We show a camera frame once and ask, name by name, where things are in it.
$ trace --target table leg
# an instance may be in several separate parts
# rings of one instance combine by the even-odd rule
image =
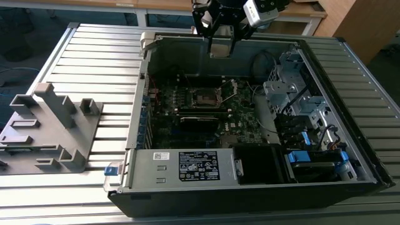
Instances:
[[[312,36],[316,29],[318,29],[318,27],[319,27],[320,21],[322,21],[322,18],[312,17],[308,24],[307,24],[307,26],[306,26],[306,29],[304,29],[302,35]]]
[[[150,24],[148,11],[144,8],[135,9],[138,17],[138,26],[147,27]]]

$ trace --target wooden table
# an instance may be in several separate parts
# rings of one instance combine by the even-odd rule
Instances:
[[[148,26],[148,14],[192,16],[191,0],[0,0],[0,6],[135,13],[140,27]],[[310,3],[292,2],[276,21],[307,23],[303,35],[314,35],[326,17]]]

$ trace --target blue cable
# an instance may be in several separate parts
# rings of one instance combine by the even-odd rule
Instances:
[[[35,69],[35,68],[31,68],[31,67],[15,67],[15,68],[8,68],[8,69],[2,70],[0,73],[7,72],[7,71],[14,70],[14,69],[28,69],[28,70],[35,70],[36,72],[40,72],[39,69]]]
[[[31,67],[15,67],[15,68],[10,68],[10,67],[3,66],[3,65],[0,65],[0,67],[7,68],[7,69],[2,70],[0,73],[7,72],[7,71],[14,70],[14,69],[27,69],[27,70],[35,70],[36,72],[40,72],[39,69],[35,69],[35,68],[31,68]],[[0,94],[0,96],[3,96],[3,97],[11,97],[11,98],[15,97],[15,95],[4,95],[4,94]]]
[[[0,96],[3,96],[3,97],[11,97],[11,98],[15,97],[15,95],[4,95],[4,94],[2,94],[2,93],[0,93]]]

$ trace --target floor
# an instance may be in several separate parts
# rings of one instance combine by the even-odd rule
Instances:
[[[51,18],[44,9],[31,10],[30,18],[35,30],[26,34],[26,39],[34,48],[34,56],[20,62],[8,62],[0,55],[0,71],[4,67],[31,67],[40,69],[70,22],[138,26],[135,14],[56,10],[55,15],[56,17]],[[190,16],[151,15],[150,25],[154,27],[191,28],[194,22]],[[24,94],[36,74],[38,72],[32,70],[11,70],[0,73],[0,94],[7,96]],[[12,97],[3,95],[0,95],[0,130],[14,113],[8,106]]]
[[[35,30],[26,34],[26,39],[34,48],[34,56],[22,62],[14,63],[7,62],[0,56],[0,67],[32,67],[40,69],[70,22],[138,25],[136,16],[123,13],[56,10],[55,15],[56,18],[50,18],[46,10],[31,10],[30,17]],[[154,27],[190,28],[194,23],[192,18],[188,16],[151,15],[150,25]],[[395,81],[399,79],[398,76],[400,74],[399,61],[399,53],[388,57],[380,52],[368,65],[371,72],[398,104],[400,104],[400,86],[398,85],[399,82]],[[14,96],[26,93],[36,74],[31,70],[12,70],[0,73],[0,94]],[[12,114],[12,110],[8,107],[11,100],[11,97],[0,95],[0,129]]]

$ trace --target sticker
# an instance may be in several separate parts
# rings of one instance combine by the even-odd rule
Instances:
[[[216,151],[180,152],[180,180],[220,180],[219,158]]]
[[[115,5],[116,6],[123,6],[123,7],[134,7],[134,4],[120,4],[120,3],[116,3]]]
[[[152,160],[170,160],[170,152],[155,152]]]

